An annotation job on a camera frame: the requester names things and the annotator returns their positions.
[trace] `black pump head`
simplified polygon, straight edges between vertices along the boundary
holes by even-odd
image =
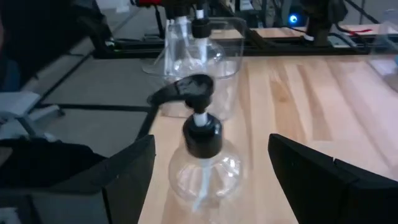
[[[204,113],[211,103],[214,92],[213,79],[204,74],[190,75],[173,82],[148,97],[152,106],[160,106],[167,102],[185,101],[185,104],[195,113]]]

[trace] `wooden tabletop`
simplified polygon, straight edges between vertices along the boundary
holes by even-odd
[[[225,138],[247,165],[244,201],[239,203],[243,223],[297,223],[269,159],[270,133],[398,180],[398,94],[366,60],[244,59],[234,116],[223,124]],[[183,122],[160,115],[154,122],[157,157],[140,224],[186,223],[167,177],[170,158],[182,141]]]

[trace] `pump dip tube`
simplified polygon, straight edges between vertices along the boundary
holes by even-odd
[[[169,164],[170,186],[190,220],[181,223],[238,223],[239,187],[243,181],[243,160],[223,138],[220,120],[206,112],[214,92],[213,79],[197,74],[169,84],[148,98],[160,106],[184,101],[193,110],[182,133],[185,144],[175,150]]]

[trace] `clear plastic box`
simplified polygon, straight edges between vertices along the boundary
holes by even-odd
[[[177,81],[188,75],[195,73],[207,73],[215,79],[215,92],[213,102],[208,108],[208,112],[220,120],[228,119],[234,110],[236,94],[238,91],[239,71],[242,64],[244,33],[243,29],[246,22],[239,18],[210,18],[212,26],[211,40],[216,45],[222,45],[222,51],[225,55],[223,60],[218,60],[217,53],[219,49],[214,44],[207,42],[206,48],[211,58],[211,68],[204,71],[200,66],[195,66],[195,61],[200,60],[197,52],[197,40],[192,37],[189,27],[184,29],[188,31],[188,38],[182,40],[182,29],[180,25],[169,25],[168,47],[163,54],[163,58],[156,60],[155,63],[143,64],[143,71],[150,75],[157,75],[164,82],[164,85]],[[177,57],[188,52],[192,60],[192,67],[184,71],[176,71],[166,61],[176,60]],[[184,103],[167,103],[162,105],[161,112],[165,116],[188,117],[192,112],[185,107]]]
[[[384,13],[384,22],[371,50],[369,64],[395,91],[398,91],[398,11],[389,9]]]

